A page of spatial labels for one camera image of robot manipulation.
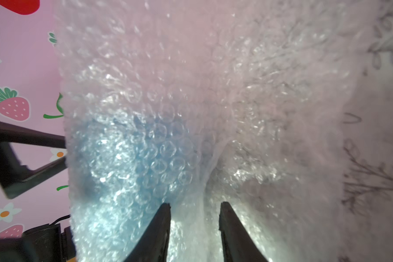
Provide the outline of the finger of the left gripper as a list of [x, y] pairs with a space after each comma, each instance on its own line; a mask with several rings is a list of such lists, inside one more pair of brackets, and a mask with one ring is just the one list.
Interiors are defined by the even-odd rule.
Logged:
[[65, 137], [0, 122], [0, 186], [9, 199], [14, 199], [67, 169], [66, 159], [31, 170], [21, 165], [11, 143], [66, 148]]

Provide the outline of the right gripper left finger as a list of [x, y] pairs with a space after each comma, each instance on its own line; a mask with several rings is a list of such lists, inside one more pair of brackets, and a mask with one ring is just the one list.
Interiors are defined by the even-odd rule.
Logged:
[[124, 262], [166, 262], [170, 223], [171, 207], [163, 203]]

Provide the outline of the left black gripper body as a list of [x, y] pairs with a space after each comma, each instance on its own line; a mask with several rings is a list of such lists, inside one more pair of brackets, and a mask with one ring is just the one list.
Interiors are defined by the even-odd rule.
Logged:
[[45, 224], [24, 230], [21, 224], [0, 232], [0, 262], [75, 262], [70, 227]]

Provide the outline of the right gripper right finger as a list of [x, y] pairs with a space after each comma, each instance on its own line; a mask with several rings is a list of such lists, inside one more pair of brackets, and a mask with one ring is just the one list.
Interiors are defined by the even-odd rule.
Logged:
[[268, 262], [228, 202], [221, 203], [219, 231], [225, 262]]

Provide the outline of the clear bubble wrap sheet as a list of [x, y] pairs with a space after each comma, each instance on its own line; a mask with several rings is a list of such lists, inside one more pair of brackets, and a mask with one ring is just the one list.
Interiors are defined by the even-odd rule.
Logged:
[[216, 131], [207, 262], [229, 202], [272, 262], [335, 262], [342, 111], [377, 1], [57, 1], [64, 131], [93, 115], [180, 116]]

